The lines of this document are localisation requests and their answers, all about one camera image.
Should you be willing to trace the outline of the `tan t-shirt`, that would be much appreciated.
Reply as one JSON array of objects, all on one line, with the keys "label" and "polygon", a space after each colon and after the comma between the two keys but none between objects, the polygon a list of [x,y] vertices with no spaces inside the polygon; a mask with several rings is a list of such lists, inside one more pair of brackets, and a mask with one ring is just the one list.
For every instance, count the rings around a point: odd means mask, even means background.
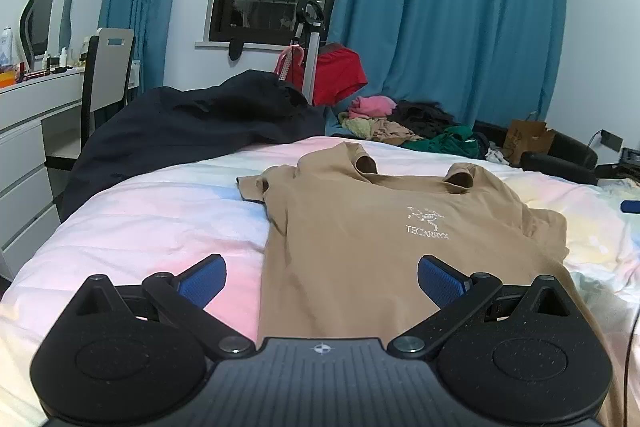
[{"label": "tan t-shirt", "polygon": [[576,291],[564,268],[566,221],[533,209],[490,171],[458,162],[445,176],[386,176],[344,142],[239,182],[270,222],[260,337],[390,341],[436,310],[416,279],[432,255],[508,284],[540,274]]}]

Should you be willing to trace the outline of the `black clothes pile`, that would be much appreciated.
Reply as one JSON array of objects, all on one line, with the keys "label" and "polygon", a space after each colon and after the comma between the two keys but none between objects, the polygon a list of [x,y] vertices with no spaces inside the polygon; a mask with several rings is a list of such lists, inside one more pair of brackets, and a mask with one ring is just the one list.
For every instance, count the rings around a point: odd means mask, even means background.
[{"label": "black clothes pile", "polygon": [[424,139],[433,139],[454,124],[454,117],[446,113],[436,102],[400,101],[388,119]]}]

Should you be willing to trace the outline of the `pink clothes hanger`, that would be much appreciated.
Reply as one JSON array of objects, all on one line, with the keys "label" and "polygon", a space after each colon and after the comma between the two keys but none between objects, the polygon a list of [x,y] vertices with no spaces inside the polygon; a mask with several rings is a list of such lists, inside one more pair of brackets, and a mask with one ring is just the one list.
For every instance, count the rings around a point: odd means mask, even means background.
[{"label": "pink clothes hanger", "polygon": [[294,69],[303,66],[304,58],[304,48],[297,43],[290,44],[280,53],[274,73],[280,80],[292,81]]}]

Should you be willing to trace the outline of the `pastel bed sheet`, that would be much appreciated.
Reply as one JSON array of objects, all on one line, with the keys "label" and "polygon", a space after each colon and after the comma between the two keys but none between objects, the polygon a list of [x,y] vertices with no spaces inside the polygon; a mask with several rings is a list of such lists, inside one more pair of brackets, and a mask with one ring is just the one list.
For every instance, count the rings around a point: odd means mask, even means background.
[{"label": "pastel bed sheet", "polygon": [[[92,274],[136,285],[158,271],[179,272],[209,254],[224,256],[228,280],[217,317],[246,335],[257,324],[258,283],[268,225],[236,181],[335,145],[329,136],[255,146],[239,153],[136,176],[93,196],[18,271],[1,300],[1,421],[38,426],[46,418],[32,389],[32,356],[79,286]],[[620,211],[638,188],[592,186],[490,164],[533,208],[566,218],[567,270],[596,317],[614,361],[639,394],[639,219]]]}]

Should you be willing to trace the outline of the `brown paper bag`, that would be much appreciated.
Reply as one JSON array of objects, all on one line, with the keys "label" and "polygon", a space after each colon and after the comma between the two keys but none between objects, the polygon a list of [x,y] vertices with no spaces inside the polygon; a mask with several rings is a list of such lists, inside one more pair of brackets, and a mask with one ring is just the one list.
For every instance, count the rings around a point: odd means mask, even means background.
[{"label": "brown paper bag", "polygon": [[518,166],[525,152],[547,153],[554,138],[555,131],[544,121],[513,119],[502,147],[504,158]]}]

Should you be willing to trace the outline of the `green garment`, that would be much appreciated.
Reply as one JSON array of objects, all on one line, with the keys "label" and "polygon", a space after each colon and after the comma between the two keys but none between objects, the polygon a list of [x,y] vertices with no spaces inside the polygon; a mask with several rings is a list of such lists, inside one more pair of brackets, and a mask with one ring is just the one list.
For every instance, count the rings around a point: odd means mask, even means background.
[{"label": "green garment", "polygon": [[401,147],[418,152],[456,155],[472,159],[484,159],[488,145],[486,141],[466,126],[451,126],[432,139],[405,142]]}]

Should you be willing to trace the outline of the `beige garment in pile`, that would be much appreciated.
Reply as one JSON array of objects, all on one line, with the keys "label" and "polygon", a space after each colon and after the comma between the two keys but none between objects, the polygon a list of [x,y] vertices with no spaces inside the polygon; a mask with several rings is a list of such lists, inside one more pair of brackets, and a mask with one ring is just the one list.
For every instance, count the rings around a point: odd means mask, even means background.
[{"label": "beige garment in pile", "polygon": [[371,141],[401,145],[405,142],[421,141],[422,136],[410,129],[386,118],[374,118],[371,124]]}]

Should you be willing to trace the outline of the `yellow-green garment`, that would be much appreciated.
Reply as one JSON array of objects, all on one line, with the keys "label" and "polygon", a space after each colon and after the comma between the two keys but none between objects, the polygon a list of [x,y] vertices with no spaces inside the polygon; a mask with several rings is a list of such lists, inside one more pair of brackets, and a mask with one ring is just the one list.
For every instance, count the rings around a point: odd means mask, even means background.
[{"label": "yellow-green garment", "polygon": [[376,118],[352,117],[347,112],[338,114],[338,122],[342,128],[349,131],[359,139],[372,140],[374,126],[378,123]]}]

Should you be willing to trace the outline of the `dark navy jacket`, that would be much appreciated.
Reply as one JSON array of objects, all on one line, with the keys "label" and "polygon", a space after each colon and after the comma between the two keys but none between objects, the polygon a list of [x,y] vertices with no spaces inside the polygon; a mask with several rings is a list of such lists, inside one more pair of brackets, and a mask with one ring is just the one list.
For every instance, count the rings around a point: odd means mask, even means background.
[{"label": "dark navy jacket", "polygon": [[206,89],[154,88],[90,136],[68,178],[61,219],[134,176],[325,131],[323,109],[273,72],[249,69]]}]

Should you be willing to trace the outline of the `pink folded garment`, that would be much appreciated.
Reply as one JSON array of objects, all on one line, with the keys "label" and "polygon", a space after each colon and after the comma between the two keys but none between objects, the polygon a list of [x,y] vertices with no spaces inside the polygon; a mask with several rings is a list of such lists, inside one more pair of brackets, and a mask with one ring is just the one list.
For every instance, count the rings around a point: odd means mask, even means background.
[{"label": "pink folded garment", "polygon": [[384,118],[390,116],[396,102],[384,95],[357,96],[347,109],[349,118]]}]

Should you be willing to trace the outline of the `white dresser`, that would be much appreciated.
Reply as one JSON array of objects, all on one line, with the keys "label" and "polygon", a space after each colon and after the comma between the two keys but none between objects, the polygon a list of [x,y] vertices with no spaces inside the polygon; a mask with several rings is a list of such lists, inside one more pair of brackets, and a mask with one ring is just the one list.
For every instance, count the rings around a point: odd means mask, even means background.
[{"label": "white dresser", "polygon": [[84,71],[1,89],[1,275],[13,280],[60,225],[46,169],[43,119],[80,105]]}]

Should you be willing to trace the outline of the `grey black chair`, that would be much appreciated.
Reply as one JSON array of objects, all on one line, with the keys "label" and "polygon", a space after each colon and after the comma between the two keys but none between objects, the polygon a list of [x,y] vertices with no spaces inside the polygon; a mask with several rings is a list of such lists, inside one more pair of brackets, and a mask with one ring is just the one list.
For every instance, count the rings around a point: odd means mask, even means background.
[{"label": "grey black chair", "polygon": [[96,129],[125,107],[135,42],[131,29],[99,28],[90,37],[79,106],[42,123],[48,168],[72,170]]}]

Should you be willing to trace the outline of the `silver garment steamer stand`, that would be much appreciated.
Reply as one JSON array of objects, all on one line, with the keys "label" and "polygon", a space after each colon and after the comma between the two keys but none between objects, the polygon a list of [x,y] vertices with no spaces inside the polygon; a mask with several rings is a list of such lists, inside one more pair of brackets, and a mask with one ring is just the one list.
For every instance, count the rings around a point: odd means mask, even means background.
[{"label": "silver garment steamer stand", "polygon": [[314,80],[324,28],[324,14],[317,0],[295,0],[295,26],[292,43],[304,51],[303,83],[300,91],[307,102],[314,104]]}]

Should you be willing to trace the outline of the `white spray bottle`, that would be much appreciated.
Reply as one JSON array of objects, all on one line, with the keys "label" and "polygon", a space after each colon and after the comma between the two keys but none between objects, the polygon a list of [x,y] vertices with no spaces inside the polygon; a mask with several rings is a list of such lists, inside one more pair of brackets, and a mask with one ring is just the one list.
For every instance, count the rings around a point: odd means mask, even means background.
[{"label": "white spray bottle", "polygon": [[13,64],[13,31],[6,26],[0,34],[0,72],[12,69]]}]

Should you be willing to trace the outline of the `black wall socket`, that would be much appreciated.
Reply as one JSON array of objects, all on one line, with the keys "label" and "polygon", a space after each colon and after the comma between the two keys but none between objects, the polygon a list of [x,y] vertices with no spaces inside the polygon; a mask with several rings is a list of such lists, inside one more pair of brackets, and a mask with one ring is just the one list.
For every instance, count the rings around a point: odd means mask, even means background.
[{"label": "black wall socket", "polygon": [[618,153],[623,146],[623,139],[612,132],[602,129],[600,132],[600,144]]}]

